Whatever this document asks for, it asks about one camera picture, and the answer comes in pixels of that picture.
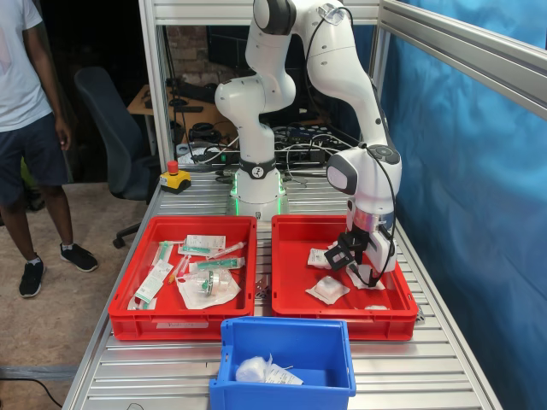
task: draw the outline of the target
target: brick wall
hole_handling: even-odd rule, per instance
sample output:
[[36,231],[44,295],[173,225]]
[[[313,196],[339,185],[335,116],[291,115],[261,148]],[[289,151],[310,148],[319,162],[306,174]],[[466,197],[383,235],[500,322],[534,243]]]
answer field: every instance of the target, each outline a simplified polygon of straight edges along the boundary
[[205,26],[169,26],[169,45],[174,71],[190,84],[219,84],[237,77],[229,67],[210,62]]

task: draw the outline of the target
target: cotton ball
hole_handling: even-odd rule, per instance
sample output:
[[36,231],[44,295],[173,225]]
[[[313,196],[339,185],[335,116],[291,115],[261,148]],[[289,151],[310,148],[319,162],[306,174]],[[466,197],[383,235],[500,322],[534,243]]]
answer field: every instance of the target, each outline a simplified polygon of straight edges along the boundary
[[250,383],[264,383],[268,363],[260,356],[247,359],[236,371],[236,381]]

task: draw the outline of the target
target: metal rail table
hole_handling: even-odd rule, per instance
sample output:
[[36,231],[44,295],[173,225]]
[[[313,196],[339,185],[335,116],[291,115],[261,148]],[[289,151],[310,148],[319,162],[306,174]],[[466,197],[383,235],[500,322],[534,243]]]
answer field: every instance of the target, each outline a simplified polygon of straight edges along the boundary
[[[192,187],[178,196],[157,190],[115,289],[151,217],[225,214],[229,190],[229,185],[215,181],[213,173],[192,174]],[[347,196],[325,179],[308,179],[306,187],[290,182],[286,190],[291,214],[345,214]],[[264,284],[271,272],[271,226],[259,223],[258,231],[256,281]],[[397,260],[426,319],[416,324],[414,337],[406,343],[351,343],[357,394],[349,409],[501,408],[400,227],[396,238]],[[63,409],[209,409],[209,380],[218,372],[221,344],[119,342],[112,335],[107,307]],[[270,314],[268,300],[256,300],[256,314]]]

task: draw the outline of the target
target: man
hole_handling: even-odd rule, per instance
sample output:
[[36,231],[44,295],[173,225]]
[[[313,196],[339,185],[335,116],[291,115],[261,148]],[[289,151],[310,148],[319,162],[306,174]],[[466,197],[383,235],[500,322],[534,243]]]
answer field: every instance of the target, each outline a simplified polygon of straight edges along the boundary
[[21,157],[45,200],[61,237],[61,259],[80,271],[97,269],[97,260],[74,243],[68,181],[62,150],[71,131],[63,118],[56,77],[37,25],[32,0],[0,0],[0,213],[9,235],[26,259],[19,286],[23,297],[36,296],[45,265],[34,252],[26,220]]

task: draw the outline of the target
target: gray carpet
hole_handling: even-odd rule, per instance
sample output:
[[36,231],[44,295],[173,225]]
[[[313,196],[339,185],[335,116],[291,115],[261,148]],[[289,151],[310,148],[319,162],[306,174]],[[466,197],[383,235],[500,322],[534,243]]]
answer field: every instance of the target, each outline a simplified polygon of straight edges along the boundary
[[[74,240],[97,257],[100,267],[83,273],[61,261],[61,240],[47,211],[29,213],[34,248],[48,271],[40,294],[22,299],[18,286],[25,261],[0,227],[0,366],[79,364],[131,246],[132,236],[125,248],[115,249],[115,233],[138,223],[146,210],[144,202],[114,198],[106,184],[73,184],[65,191]],[[64,401],[70,383],[49,384],[56,399]],[[3,410],[56,408],[37,384],[0,382],[0,398]]]

